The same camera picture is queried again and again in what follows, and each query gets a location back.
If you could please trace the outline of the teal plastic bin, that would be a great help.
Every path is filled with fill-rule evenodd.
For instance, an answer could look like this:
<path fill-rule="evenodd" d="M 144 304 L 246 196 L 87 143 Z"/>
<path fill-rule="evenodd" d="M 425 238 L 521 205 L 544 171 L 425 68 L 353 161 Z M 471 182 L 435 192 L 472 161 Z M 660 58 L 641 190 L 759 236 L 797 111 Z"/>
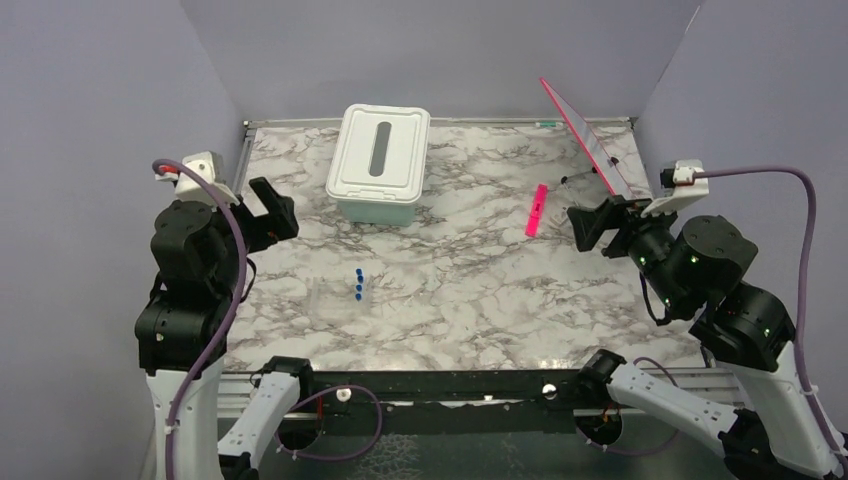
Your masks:
<path fill-rule="evenodd" d="M 416 217 L 416 204 L 339 200 L 342 215 L 353 223 L 408 227 Z"/>

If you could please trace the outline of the white bin lid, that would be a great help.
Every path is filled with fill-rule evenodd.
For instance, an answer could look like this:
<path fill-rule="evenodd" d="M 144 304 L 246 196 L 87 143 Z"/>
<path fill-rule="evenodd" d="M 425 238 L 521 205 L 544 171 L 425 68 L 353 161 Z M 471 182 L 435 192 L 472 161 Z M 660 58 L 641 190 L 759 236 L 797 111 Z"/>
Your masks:
<path fill-rule="evenodd" d="M 418 107 L 353 104 L 343 116 L 326 191 L 340 201 L 411 205 L 423 191 L 431 116 Z"/>

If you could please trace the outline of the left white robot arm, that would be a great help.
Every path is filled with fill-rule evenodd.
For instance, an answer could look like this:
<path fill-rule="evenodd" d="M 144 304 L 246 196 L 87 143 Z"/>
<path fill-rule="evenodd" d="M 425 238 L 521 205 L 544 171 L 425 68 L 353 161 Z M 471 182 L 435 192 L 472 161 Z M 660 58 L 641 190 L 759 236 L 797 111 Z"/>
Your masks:
<path fill-rule="evenodd" d="M 266 214 L 253 215 L 242 201 L 225 214 L 210 201 L 176 200 L 155 220 L 150 247 L 158 273 L 134 332 L 154 405 L 159 479 L 258 478 L 284 415 L 313 401 L 310 362 L 274 356 L 241 417 L 224 438 L 216 436 L 223 326 L 234 316 L 251 264 L 227 218 L 237 222 L 249 253 L 299 231 L 292 198 L 264 177 L 249 186 Z"/>

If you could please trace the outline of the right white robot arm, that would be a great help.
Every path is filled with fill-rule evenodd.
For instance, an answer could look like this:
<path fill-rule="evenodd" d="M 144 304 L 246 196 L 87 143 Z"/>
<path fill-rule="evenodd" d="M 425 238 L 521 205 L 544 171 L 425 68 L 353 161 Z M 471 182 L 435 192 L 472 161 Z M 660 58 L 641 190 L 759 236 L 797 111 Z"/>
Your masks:
<path fill-rule="evenodd" d="M 673 234 L 675 215 L 651 215 L 647 207 L 614 196 L 593 209 L 569 208 L 577 248 L 589 251 L 612 231 L 604 256 L 635 263 L 644 288 L 662 301 L 664 321 L 690 321 L 690 334 L 734 375 L 751 405 L 700 398 L 605 349 L 579 371 L 579 398 L 592 407 L 610 400 L 667 423 L 721 456 L 739 479 L 845 477 L 845 436 L 802 383 L 800 321 L 744 279 L 757 246 L 721 216 L 693 217 Z"/>

